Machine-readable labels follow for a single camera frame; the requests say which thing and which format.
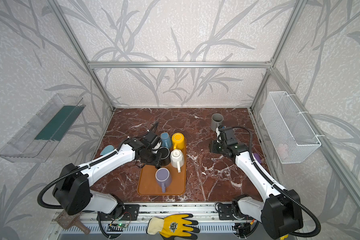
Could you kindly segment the grey mug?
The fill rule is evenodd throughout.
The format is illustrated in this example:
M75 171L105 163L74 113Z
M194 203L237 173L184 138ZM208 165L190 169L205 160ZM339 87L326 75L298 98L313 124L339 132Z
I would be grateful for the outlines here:
M224 117L221 114L215 113L211 117L211 130L216 131L218 126L223 125Z

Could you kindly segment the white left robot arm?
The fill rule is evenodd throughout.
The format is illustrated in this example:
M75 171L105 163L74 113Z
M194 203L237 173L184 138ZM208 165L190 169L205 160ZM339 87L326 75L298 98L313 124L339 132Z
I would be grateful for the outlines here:
M91 186L108 173L132 161L160 168L162 155L158 150L161 143L162 140L156 133L146 132L140 138L125 139L111 151L104 150L101 157L88 163L78 166L68 164L57 179L41 190L37 202L46 209L63 209L70 216L90 211L118 218L125 211L124 203L112 194L91 190Z

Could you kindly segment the black mug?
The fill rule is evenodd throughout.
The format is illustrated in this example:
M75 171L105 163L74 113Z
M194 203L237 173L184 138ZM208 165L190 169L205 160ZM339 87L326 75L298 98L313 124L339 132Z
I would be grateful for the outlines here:
M167 147L160 147L157 151L158 154L161 154L161 166L167 166L171 163L171 151Z

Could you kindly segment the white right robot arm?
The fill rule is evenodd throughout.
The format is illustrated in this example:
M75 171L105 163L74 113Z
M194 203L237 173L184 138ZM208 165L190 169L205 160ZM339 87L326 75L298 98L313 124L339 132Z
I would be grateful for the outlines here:
M319 219L301 203L298 193L288 191L255 159L252 134L246 145L238 142L233 127L218 126L215 131L217 138L210 143L211 153L231 159L247 175L262 198L260 201L248 195L234 198L232 213L235 218L252 217L262 223L274 240L286 235L312 238L321 232Z

